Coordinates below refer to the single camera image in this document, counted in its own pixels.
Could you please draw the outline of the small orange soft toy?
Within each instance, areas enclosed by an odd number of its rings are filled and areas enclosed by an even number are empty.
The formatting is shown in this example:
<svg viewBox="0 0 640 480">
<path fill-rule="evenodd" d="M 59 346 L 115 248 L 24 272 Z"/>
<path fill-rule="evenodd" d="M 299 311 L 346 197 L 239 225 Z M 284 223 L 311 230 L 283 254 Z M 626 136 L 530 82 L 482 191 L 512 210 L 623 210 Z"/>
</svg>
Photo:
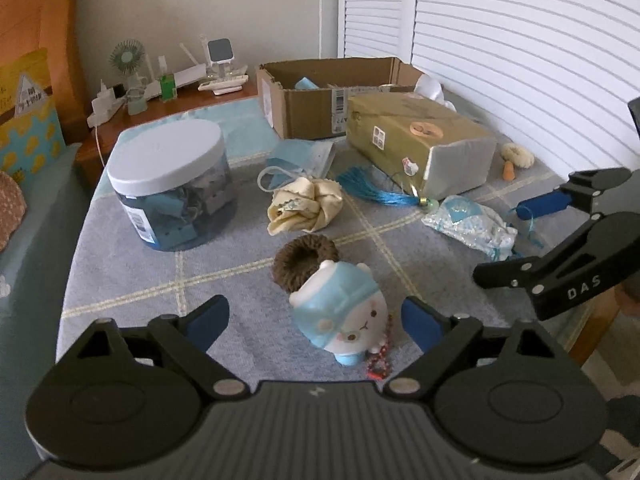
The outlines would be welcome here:
<svg viewBox="0 0 640 480">
<path fill-rule="evenodd" d="M 508 182 L 511 182 L 515 179 L 514 163 L 510 160 L 506 160 L 503 164 L 502 178 L 503 180 Z"/>
</svg>

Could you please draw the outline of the blue sheep plush toy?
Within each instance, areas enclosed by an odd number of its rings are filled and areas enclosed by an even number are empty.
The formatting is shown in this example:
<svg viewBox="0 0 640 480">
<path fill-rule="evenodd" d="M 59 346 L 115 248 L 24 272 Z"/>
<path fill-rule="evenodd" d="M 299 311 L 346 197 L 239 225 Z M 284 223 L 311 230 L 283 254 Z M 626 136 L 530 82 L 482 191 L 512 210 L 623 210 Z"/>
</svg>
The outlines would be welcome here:
<svg viewBox="0 0 640 480">
<path fill-rule="evenodd" d="M 383 353 L 390 311 L 366 264 L 324 260 L 288 303 L 297 329 L 340 364 Z"/>
</svg>

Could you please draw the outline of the packaged wet wipe pouch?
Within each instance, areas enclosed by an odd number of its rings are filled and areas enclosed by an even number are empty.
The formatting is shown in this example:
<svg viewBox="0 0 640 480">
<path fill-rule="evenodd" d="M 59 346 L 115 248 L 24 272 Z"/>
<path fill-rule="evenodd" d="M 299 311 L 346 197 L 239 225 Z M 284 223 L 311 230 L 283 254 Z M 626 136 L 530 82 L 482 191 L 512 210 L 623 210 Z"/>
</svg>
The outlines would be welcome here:
<svg viewBox="0 0 640 480">
<path fill-rule="evenodd" d="M 424 226 L 478 250 L 491 261 L 512 256 L 518 230 L 509 226 L 493 209 L 460 195 L 444 198 L 423 218 Z"/>
</svg>

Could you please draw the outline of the brown fuzzy scrunchie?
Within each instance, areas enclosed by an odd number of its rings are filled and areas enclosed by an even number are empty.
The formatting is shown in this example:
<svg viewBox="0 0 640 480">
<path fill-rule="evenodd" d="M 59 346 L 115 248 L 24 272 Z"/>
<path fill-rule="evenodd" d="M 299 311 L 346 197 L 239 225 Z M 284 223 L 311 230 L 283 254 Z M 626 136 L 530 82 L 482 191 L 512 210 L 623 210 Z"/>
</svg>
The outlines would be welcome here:
<svg viewBox="0 0 640 480">
<path fill-rule="evenodd" d="M 297 292 L 323 261 L 340 260 L 334 241 L 324 235 L 305 234 L 285 244 L 273 259 L 272 279 L 288 294 Z"/>
</svg>

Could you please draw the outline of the blue tassel charm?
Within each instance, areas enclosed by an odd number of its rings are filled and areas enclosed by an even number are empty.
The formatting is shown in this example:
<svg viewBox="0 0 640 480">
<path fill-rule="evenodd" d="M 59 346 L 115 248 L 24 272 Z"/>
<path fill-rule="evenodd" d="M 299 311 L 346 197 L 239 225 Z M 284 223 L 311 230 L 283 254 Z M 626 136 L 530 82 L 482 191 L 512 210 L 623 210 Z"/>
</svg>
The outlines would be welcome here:
<svg viewBox="0 0 640 480">
<path fill-rule="evenodd" d="M 366 202 L 389 207 L 419 207 L 428 211 L 439 207 L 437 200 L 419 196 L 416 192 L 396 192 L 382 188 L 374 182 L 372 170 L 372 167 L 350 167 L 341 172 L 336 180 L 347 194 Z"/>
</svg>

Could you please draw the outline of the cream satin scrunchie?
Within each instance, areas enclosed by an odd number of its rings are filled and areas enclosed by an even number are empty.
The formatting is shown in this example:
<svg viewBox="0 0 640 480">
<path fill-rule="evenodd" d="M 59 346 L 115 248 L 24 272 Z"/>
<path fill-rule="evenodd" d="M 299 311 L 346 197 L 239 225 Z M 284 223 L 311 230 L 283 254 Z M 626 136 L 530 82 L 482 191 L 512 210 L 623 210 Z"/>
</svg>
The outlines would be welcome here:
<svg viewBox="0 0 640 480">
<path fill-rule="evenodd" d="M 343 191 L 336 181 L 300 177 L 278 188 L 267 209 L 271 236 L 325 229 L 343 208 Z"/>
</svg>

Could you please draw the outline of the white cloth bundle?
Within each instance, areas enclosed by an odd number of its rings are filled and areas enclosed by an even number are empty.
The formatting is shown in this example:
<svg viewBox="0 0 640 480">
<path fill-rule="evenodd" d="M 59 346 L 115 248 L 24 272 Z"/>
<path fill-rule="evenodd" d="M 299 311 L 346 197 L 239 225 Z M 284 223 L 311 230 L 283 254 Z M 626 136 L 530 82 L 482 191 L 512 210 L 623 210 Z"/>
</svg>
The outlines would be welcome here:
<svg viewBox="0 0 640 480">
<path fill-rule="evenodd" d="M 445 99 L 444 89 L 440 82 L 430 75 L 422 74 L 416 82 L 413 92 L 422 96 L 422 98 L 427 98 L 442 106 L 446 106 L 453 112 L 457 110 L 454 104 Z"/>
</svg>

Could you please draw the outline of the packaged blue face mask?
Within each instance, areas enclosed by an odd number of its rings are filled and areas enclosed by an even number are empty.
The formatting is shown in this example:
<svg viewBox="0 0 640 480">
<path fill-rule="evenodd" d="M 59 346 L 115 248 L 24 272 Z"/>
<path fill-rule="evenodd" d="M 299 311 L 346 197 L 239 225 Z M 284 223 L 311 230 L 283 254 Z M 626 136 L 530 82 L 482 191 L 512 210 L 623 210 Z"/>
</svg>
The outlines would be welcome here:
<svg viewBox="0 0 640 480">
<path fill-rule="evenodd" d="M 269 193 L 300 177 L 323 179 L 334 157 L 335 144 L 332 141 L 281 140 L 257 176 L 258 188 Z"/>
</svg>

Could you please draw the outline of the gold tissue pack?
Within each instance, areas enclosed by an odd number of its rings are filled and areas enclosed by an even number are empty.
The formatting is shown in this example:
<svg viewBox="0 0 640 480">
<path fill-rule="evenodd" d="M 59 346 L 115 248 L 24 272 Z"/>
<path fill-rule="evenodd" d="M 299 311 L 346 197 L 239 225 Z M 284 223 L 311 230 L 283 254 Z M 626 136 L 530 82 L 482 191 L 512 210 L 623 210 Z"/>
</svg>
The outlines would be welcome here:
<svg viewBox="0 0 640 480">
<path fill-rule="evenodd" d="M 484 127 L 413 92 L 350 96 L 347 141 L 406 193 L 442 200 L 484 185 L 497 147 Z"/>
</svg>

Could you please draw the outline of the white lid plastic jar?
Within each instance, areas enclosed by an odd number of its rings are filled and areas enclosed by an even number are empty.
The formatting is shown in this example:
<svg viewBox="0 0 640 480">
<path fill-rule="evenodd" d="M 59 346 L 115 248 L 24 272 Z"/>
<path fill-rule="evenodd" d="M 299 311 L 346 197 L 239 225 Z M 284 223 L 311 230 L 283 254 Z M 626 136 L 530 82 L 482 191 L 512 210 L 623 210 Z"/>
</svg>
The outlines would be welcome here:
<svg viewBox="0 0 640 480">
<path fill-rule="evenodd" d="M 139 133 L 114 148 L 106 174 L 142 242 L 162 252 L 212 240 L 238 208 L 224 135 L 210 120 Z"/>
</svg>

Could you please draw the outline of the blue grey bed blanket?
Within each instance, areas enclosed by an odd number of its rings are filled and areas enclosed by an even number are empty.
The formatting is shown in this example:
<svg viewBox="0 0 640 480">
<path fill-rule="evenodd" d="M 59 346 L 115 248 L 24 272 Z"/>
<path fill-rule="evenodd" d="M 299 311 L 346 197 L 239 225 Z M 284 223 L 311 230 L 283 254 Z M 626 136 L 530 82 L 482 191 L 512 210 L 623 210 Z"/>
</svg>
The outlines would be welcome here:
<svg viewBox="0 0 640 480">
<path fill-rule="evenodd" d="M 270 235 L 270 196 L 257 185 L 277 144 L 254 99 L 194 110 L 224 133 L 238 197 L 224 224 L 198 247 L 159 252 L 146 246 L 107 181 L 96 188 L 73 258 L 64 299 L 58 353 L 64 353 L 97 318 L 142 326 L 165 313 L 186 314 L 215 295 L 230 304 L 228 328 L 212 356 L 247 382 L 262 379 L 352 380 L 364 365 L 338 364 L 314 348 L 293 323 L 288 295 L 326 258 L 364 263 L 392 312 L 418 296 L 445 314 L 469 313 L 506 326 L 534 314 L 519 289 L 481 289 L 473 269 L 481 252 L 436 232 L 416 207 L 394 208 L 346 196 L 323 240 L 299 232 Z"/>
</svg>

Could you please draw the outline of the wooden nightstand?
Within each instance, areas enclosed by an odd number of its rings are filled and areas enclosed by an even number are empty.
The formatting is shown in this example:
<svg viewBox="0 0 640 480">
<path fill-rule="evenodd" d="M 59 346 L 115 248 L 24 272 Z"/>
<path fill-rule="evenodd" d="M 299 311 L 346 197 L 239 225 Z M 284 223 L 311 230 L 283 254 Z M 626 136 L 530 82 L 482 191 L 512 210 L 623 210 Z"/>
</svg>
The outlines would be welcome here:
<svg viewBox="0 0 640 480">
<path fill-rule="evenodd" d="M 119 137 L 126 129 L 137 127 L 171 115 L 197 110 L 201 107 L 245 100 L 257 96 L 254 81 L 249 81 L 241 91 L 215 96 L 213 92 L 198 91 L 198 87 L 183 87 L 178 91 L 177 99 L 163 102 L 154 99 L 148 103 L 148 109 L 141 114 L 130 116 L 126 107 L 122 107 L 109 122 L 100 125 L 89 136 L 76 153 L 75 162 L 81 175 L 82 183 L 89 193 L 93 193 L 103 171 L 102 159 L 107 161 L 108 155 Z"/>
</svg>

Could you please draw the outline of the brown dotted cloth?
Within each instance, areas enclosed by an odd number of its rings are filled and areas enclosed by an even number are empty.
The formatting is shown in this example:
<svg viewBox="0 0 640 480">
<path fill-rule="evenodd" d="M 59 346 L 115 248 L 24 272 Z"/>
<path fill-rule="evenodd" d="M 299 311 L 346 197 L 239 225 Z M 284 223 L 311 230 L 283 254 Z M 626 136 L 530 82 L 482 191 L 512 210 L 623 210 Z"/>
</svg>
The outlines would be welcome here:
<svg viewBox="0 0 640 480">
<path fill-rule="evenodd" d="M 20 227 L 26 202 L 20 186 L 5 172 L 0 172 L 0 250 L 6 248 L 13 233 Z"/>
</svg>

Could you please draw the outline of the white power strip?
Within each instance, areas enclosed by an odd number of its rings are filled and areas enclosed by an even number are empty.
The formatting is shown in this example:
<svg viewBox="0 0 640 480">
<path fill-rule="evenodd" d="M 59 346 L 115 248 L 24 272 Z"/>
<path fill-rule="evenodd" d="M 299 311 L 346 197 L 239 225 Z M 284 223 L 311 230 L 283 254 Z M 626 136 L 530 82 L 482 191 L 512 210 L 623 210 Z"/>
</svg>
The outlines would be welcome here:
<svg viewBox="0 0 640 480">
<path fill-rule="evenodd" d="M 122 84 L 107 88 L 106 84 L 101 82 L 100 91 L 91 101 L 92 113 L 87 118 L 88 127 L 96 128 L 109 122 L 124 104 L 125 96 L 126 91 Z"/>
</svg>

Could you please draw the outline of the green small bottle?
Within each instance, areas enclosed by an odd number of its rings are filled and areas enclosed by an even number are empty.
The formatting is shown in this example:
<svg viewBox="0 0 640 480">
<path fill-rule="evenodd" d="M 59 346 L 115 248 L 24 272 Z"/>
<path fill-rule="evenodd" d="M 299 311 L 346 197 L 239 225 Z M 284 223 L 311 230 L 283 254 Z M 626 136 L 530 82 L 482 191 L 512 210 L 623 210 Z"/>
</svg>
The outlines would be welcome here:
<svg viewBox="0 0 640 480">
<path fill-rule="evenodd" d="M 177 85 L 173 73 L 164 73 L 158 80 L 160 83 L 160 99 L 163 102 L 172 101 L 177 97 Z"/>
</svg>

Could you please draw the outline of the white wifi router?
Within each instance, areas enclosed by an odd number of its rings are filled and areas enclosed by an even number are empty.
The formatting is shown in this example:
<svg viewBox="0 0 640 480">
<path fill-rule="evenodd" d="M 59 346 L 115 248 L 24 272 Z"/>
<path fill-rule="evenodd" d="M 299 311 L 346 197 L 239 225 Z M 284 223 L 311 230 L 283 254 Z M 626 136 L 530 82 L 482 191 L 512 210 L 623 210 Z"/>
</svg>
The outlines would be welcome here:
<svg viewBox="0 0 640 480">
<path fill-rule="evenodd" d="M 183 42 L 179 42 L 179 47 L 181 50 L 183 50 L 184 54 L 188 58 L 190 58 L 192 66 L 186 68 L 185 70 L 179 70 L 177 73 L 171 74 L 176 89 L 190 86 L 190 84 L 194 84 L 194 82 L 198 82 L 204 79 L 206 76 L 207 68 L 207 64 L 198 62 L 198 60 Z M 158 58 L 158 74 L 155 75 L 153 73 L 149 55 L 145 55 L 145 61 L 146 64 L 148 64 L 148 70 L 151 75 L 151 80 L 145 87 L 144 98 L 149 101 L 150 99 L 157 98 L 162 94 L 162 87 L 160 86 L 160 83 L 167 74 L 168 68 L 166 66 L 165 58 L 163 56 L 160 56 Z"/>
</svg>

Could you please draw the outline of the yellow blue snack bag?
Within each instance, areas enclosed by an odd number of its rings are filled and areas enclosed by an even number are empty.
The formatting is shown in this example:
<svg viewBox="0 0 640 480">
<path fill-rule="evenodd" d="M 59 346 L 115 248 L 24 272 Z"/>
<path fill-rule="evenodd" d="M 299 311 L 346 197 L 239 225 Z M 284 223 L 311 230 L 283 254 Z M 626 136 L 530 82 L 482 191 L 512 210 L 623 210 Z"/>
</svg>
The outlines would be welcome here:
<svg viewBox="0 0 640 480">
<path fill-rule="evenodd" d="M 65 150 L 46 49 L 1 67 L 1 170 L 25 186 Z"/>
</svg>

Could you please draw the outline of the white remote control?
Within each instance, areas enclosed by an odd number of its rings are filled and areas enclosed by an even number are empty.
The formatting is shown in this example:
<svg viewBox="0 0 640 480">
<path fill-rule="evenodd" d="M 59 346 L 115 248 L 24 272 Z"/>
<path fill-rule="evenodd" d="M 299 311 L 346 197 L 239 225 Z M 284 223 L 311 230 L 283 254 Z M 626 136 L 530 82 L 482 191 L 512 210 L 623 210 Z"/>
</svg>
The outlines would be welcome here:
<svg viewBox="0 0 640 480">
<path fill-rule="evenodd" d="M 224 94 L 241 91 L 247 81 L 247 74 L 209 79 L 198 85 L 198 91 L 210 91 L 215 96 L 223 96 Z"/>
</svg>

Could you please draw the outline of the brown cardboard box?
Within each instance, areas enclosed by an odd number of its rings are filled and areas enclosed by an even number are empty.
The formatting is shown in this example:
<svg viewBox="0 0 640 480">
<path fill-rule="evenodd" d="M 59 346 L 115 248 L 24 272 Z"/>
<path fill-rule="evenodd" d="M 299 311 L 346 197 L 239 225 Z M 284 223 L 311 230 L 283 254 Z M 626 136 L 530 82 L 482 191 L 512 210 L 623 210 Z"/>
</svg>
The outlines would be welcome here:
<svg viewBox="0 0 640 480">
<path fill-rule="evenodd" d="M 265 63 L 256 70 L 262 112 L 282 139 L 319 140 L 345 133 L 348 97 L 410 91 L 422 72 L 399 58 L 313 58 Z M 307 77 L 317 90 L 296 90 Z"/>
</svg>

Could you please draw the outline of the small green desk fan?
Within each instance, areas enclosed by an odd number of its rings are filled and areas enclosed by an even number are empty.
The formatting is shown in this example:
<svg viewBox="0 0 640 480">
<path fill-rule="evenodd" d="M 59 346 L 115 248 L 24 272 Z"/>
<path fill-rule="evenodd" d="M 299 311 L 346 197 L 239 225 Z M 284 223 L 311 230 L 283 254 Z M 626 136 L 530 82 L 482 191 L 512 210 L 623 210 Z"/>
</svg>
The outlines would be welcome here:
<svg viewBox="0 0 640 480">
<path fill-rule="evenodd" d="M 141 88 L 142 82 L 138 74 L 145 57 L 143 44 L 137 39 L 122 40 L 114 47 L 108 62 L 125 79 L 129 89 Z"/>
</svg>

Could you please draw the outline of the orange wooden headboard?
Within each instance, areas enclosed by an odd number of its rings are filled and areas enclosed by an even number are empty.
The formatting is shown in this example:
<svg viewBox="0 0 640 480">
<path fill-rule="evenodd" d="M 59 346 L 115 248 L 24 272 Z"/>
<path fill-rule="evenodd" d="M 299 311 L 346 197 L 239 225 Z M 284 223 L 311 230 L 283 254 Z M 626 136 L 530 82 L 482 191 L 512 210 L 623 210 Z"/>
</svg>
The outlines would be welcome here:
<svg viewBox="0 0 640 480">
<path fill-rule="evenodd" d="M 1 0 L 1 62 L 46 49 L 65 142 L 85 141 L 90 112 L 76 34 L 77 0 Z"/>
</svg>

